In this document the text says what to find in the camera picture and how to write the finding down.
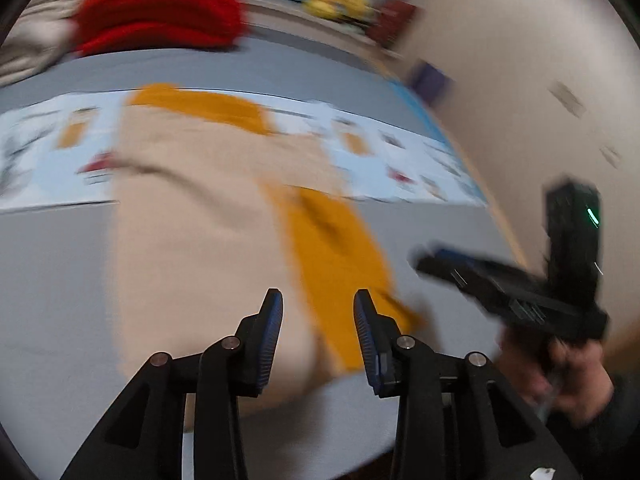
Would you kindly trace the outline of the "person's right hand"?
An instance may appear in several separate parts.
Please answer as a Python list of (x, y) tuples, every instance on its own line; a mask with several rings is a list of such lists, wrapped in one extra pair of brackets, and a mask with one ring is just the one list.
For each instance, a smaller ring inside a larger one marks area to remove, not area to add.
[(588, 340), (581, 347), (555, 339), (548, 356), (552, 368), (560, 373), (556, 385), (542, 366), (516, 339), (514, 330), (505, 328), (499, 342), (496, 367), (513, 389), (531, 406), (544, 401), (577, 426), (595, 419), (612, 400), (614, 386), (603, 366), (603, 348), (599, 341)]

